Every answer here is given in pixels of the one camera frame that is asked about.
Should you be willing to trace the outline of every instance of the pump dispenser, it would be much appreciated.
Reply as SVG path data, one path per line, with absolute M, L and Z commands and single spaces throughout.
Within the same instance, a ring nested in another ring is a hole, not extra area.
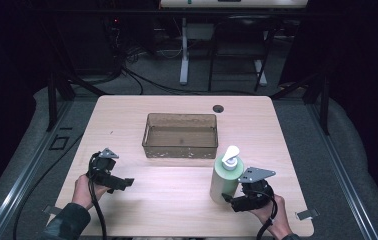
M 238 157 L 239 148 L 229 146 L 224 155 L 216 158 L 211 179 L 210 196 L 217 204 L 227 204 L 222 194 L 234 196 L 238 187 L 238 178 L 243 174 L 244 166 Z

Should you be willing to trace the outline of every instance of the human hand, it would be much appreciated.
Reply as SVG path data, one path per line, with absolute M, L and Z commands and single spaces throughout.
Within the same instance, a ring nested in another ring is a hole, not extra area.
M 101 199 L 102 195 L 109 190 L 109 188 L 94 184 L 94 190 L 96 199 L 99 200 Z M 89 191 L 89 178 L 85 174 L 81 175 L 76 180 L 73 199 L 71 200 L 71 202 L 77 203 L 87 210 L 93 207 L 92 197 L 90 196 Z
M 274 200 L 277 204 L 277 215 L 274 218 L 273 225 L 267 228 L 267 230 L 273 235 L 277 240 L 281 240 L 289 234 L 292 234 L 292 230 L 289 227 L 288 217 L 286 216 L 285 199 L 279 195 L 274 195 Z M 262 224 L 264 224 L 271 215 L 273 208 L 273 202 L 270 201 L 266 206 L 260 209 L 250 210 Z

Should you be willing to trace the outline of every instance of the black sleeve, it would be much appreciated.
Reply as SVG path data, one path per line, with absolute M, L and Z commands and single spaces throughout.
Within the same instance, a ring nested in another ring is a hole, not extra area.
M 284 237 L 282 240 L 301 240 L 301 238 L 296 235 L 295 233 L 289 234 L 288 236 Z
M 69 203 L 49 222 L 39 239 L 78 239 L 89 222 L 90 214 L 84 207 Z

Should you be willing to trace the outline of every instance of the gray carpet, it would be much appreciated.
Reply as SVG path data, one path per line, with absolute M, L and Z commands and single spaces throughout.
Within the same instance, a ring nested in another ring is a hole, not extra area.
M 154 58 L 149 55 L 140 55 L 136 63 L 129 63 L 127 67 L 156 83 L 186 91 L 197 91 L 196 94 L 207 94 L 204 92 L 207 89 L 208 76 L 205 44 L 202 42 L 197 44 L 199 45 L 194 45 L 191 49 L 189 83 L 187 86 L 180 86 L 178 80 L 180 56 L 165 58 L 159 54 Z M 257 92 L 258 95 L 271 95 L 279 91 L 277 83 L 289 48 L 290 43 L 275 41 L 270 61 L 266 67 L 269 84 L 267 87 L 260 88 Z M 89 81 L 94 79 L 96 77 L 93 76 L 86 78 Z M 159 90 L 150 83 L 142 81 L 141 84 L 145 95 L 170 94 Z M 114 81 L 96 86 L 116 95 L 137 95 L 140 93 L 140 86 L 128 75 L 122 75 Z M 255 82 L 253 81 L 217 81 L 213 84 L 213 90 L 232 90 L 233 92 L 209 94 L 244 94 L 241 92 L 248 94 L 253 93 L 254 86 Z M 60 106 L 62 106 L 60 109 L 65 114 L 61 114 L 62 119 L 56 131 L 49 135 L 46 149 L 40 156 L 40 165 L 32 180 L 33 184 L 61 155 L 65 154 L 66 149 L 72 146 L 84 132 L 95 106 L 96 97 L 79 86 L 74 86 L 74 89 L 78 95 L 75 101 L 67 103 L 59 98 Z M 300 100 L 302 92 L 302 90 L 298 90 L 289 98 L 276 100 L 274 105 L 307 206 L 308 208 L 315 208 L 320 213 L 319 217 L 313 219 L 315 233 L 308 239 L 364 239 L 351 206 L 334 173 L 331 156 L 320 135 L 320 129 L 315 125 L 316 119 L 309 112 L 311 106 L 305 106 Z M 34 153 L 40 143 L 47 138 L 45 133 L 48 126 L 46 89 L 37 93 L 35 98 L 38 105 L 32 123 L 0 179 L 0 207 L 24 166 L 34 158 Z M 346 117 L 343 109 L 333 101 L 331 101 L 329 110 L 329 130 L 330 139 L 337 149 L 347 174 L 378 235 L 378 189 L 367 173 L 367 158 L 355 128 Z M 65 149 L 55 150 L 61 148 L 65 141 L 67 141 Z M 27 199 L 18 222 L 18 239 L 35 239 L 35 236 L 45 226 L 48 216 L 41 210 L 46 205 L 55 203 L 77 146 L 78 141 L 58 161 Z M 15 219 L 16 214 L 8 219 L 5 229 L 2 229 L 0 239 L 12 239 Z

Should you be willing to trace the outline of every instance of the green bottle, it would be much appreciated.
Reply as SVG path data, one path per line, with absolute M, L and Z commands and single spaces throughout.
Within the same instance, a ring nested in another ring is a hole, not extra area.
M 229 146 L 224 155 L 217 157 L 214 162 L 211 179 L 210 196 L 217 204 L 227 204 L 222 193 L 234 196 L 238 187 L 238 178 L 243 174 L 244 166 L 238 157 L 239 148 Z

